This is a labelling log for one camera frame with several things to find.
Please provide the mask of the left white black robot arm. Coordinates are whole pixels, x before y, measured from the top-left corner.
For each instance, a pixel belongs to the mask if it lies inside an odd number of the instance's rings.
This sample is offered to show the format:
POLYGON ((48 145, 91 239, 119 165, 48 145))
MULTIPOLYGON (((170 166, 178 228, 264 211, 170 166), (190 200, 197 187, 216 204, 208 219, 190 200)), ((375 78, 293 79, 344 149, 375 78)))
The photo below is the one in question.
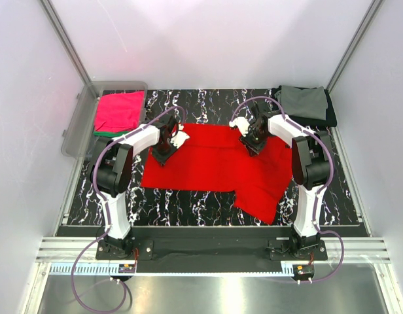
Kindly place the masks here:
POLYGON ((126 189, 131 181, 133 158, 149 148, 155 161, 164 166, 188 139, 184 126, 173 115, 166 114, 119 137, 97 140, 88 177, 105 220, 104 233, 98 237, 99 259, 138 256, 126 211, 126 189))

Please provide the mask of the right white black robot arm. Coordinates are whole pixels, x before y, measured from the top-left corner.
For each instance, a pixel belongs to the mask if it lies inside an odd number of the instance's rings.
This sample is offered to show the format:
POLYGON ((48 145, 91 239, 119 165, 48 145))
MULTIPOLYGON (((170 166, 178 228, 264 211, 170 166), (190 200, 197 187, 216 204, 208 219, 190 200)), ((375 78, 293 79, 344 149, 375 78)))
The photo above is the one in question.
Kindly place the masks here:
POLYGON ((251 156, 258 155, 270 137, 279 138, 291 148, 292 176, 298 186, 298 210, 289 240, 282 244, 278 254, 309 259, 319 251, 319 208, 334 176, 330 139, 327 132, 315 132, 301 126, 281 105, 278 107, 277 111, 271 111, 266 103, 254 103, 251 106, 252 122, 233 113, 229 125, 239 130, 239 140, 251 156))

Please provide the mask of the red t shirt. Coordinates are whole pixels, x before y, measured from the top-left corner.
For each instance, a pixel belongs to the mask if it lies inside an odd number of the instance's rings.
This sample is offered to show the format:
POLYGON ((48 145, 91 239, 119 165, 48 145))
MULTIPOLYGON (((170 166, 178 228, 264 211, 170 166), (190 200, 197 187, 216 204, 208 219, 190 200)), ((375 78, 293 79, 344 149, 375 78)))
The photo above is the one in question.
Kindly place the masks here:
POLYGON ((278 137, 250 156, 240 132, 229 126, 185 124, 189 135, 161 166, 153 156, 145 164, 144 188, 235 192, 236 207, 270 224, 292 179, 292 151, 278 137))

